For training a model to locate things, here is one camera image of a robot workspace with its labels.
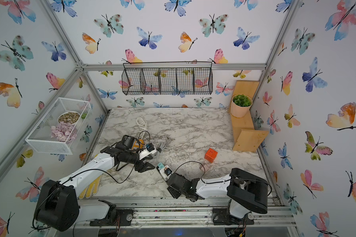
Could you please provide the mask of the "white cube socket adapter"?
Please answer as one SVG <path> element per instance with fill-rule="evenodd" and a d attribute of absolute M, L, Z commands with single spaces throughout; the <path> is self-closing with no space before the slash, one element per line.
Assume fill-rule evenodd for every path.
<path fill-rule="evenodd" d="M 162 169 L 162 175 L 166 178 L 169 179 L 169 177 L 172 175 L 173 171 L 170 169 L 169 166 L 164 166 Z"/>

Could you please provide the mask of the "orange power strip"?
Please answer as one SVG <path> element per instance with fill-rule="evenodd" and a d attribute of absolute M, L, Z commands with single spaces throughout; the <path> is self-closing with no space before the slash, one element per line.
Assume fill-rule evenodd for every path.
<path fill-rule="evenodd" d="M 144 144 L 144 141 L 142 139 L 140 139 L 138 142 L 135 140 L 134 144 L 132 146 L 132 150 L 135 150 L 135 149 L 138 149 L 138 148 L 142 149 L 144 146 L 145 146 L 145 144 Z"/>

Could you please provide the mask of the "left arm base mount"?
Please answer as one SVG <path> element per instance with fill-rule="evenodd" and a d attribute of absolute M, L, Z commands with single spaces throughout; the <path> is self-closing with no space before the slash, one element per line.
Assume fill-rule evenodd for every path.
<path fill-rule="evenodd" d="M 132 209 L 113 208 L 103 219 L 96 219 L 90 222 L 92 227 L 127 227 L 131 226 L 134 211 Z"/>

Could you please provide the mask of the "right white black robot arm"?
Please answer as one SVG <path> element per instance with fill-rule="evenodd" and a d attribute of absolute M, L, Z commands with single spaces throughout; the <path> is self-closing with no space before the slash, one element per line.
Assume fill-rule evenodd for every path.
<path fill-rule="evenodd" d="M 167 190 L 175 199 L 183 195 L 186 199 L 196 202 L 211 197 L 229 197 L 229 214 L 239 219 L 249 212 L 268 213 L 269 183 L 238 168 L 233 168 L 228 175 L 213 179 L 188 180 L 173 173 L 168 178 L 167 185 Z"/>

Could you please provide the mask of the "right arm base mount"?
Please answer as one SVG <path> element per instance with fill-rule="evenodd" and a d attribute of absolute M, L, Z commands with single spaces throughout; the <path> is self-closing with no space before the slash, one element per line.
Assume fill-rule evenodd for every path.
<path fill-rule="evenodd" d="M 254 220 L 249 219 L 248 214 L 244 217 L 232 216 L 226 208 L 212 209 L 212 222 L 215 226 L 220 225 L 254 225 Z"/>

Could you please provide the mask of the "red cube socket adapter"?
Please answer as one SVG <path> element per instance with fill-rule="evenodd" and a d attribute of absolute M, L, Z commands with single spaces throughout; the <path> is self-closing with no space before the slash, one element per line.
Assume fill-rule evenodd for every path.
<path fill-rule="evenodd" d="M 218 152 L 212 148 L 209 148 L 208 151 L 205 153 L 204 159 L 210 163 L 213 163 L 218 155 Z"/>

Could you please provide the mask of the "pink plug adapter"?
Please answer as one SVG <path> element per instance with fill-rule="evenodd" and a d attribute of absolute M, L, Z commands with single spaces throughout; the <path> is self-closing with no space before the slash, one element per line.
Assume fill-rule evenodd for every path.
<path fill-rule="evenodd" d="M 208 172 L 210 170 L 210 167 L 208 165 L 203 165 L 203 166 L 200 166 L 200 169 L 203 171 L 203 172 Z"/>

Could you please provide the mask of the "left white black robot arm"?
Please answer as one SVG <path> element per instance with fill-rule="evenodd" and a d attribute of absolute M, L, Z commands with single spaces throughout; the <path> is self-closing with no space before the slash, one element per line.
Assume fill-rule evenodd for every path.
<path fill-rule="evenodd" d="M 40 230 L 54 228 L 60 232 L 79 222 L 111 225 L 119 221 L 117 208 L 105 200 L 79 204 L 78 197 L 92 182 L 119 163 L 133 164 L 143 173 L 155 167 L 148 162 L 158 149 L 151 143 L 143 145 L 139 139 L 125 135 L 120 142 L 107 146 L 86 165 L 58 180 L 47 181 L 41 188 L 34 212 L 34 221 L 43 223 Z"/>

